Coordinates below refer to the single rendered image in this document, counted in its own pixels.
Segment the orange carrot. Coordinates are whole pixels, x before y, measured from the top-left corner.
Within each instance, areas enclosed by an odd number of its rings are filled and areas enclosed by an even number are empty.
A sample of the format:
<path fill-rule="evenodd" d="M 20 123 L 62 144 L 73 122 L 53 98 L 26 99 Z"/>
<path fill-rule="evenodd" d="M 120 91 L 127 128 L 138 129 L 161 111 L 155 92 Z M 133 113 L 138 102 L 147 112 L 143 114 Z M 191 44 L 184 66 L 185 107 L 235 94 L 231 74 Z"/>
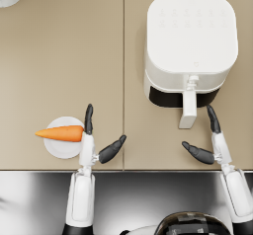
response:
<path fill-rule="evenodd" d="M 68 125 L 39 130 L 36 132 L 36 136 L 60 141 L 79 142 L 82 138 L 82 132 L 83 127 L 81 125 Z"/>

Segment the pale white air fryer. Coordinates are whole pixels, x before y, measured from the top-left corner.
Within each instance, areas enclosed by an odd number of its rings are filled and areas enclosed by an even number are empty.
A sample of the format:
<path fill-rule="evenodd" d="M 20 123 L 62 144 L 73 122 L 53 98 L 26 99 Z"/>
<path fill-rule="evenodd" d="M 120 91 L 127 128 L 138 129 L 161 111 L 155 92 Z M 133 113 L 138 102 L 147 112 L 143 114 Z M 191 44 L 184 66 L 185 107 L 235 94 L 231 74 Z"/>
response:
<path fill-rule="evenodd" d="M 235 13 L 226 0 L 154 0 L 147 11 L 144 93 L 159 107 L 181 108 L 190 128 L 236 61 Z"/>

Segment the small white round plate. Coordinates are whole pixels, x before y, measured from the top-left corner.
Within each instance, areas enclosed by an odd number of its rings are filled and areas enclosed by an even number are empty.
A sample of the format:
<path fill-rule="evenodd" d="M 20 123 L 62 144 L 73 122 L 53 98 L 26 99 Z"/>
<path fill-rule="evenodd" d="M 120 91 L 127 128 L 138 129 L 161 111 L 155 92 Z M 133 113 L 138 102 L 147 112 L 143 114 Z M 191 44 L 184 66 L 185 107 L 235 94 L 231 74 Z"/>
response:
<path fill-rule="evenodd" d="M 69 125 L 81 125 L 83 122 L 75 117 L 59 117 L 53 120 L 48 128 L 69 126 Z M 80 142 L 69 142 L 45 138 L 43 140 L 46 150 L 56 158 L 69 159 L 73 158 L 80 153 Z"/>

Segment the dark round robot body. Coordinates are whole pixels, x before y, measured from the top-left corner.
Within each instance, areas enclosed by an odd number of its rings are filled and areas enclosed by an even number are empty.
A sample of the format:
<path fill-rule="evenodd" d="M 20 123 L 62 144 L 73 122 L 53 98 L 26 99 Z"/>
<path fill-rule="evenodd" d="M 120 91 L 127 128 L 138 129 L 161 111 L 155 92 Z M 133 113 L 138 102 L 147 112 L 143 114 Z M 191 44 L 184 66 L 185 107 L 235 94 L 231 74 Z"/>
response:
<path fill-rule="evenodd" d="M 167 215 L 157 225 L 125 230 L 120 235 L 231 235 L 228 228 L 216 217 L 182 211 Z"/>

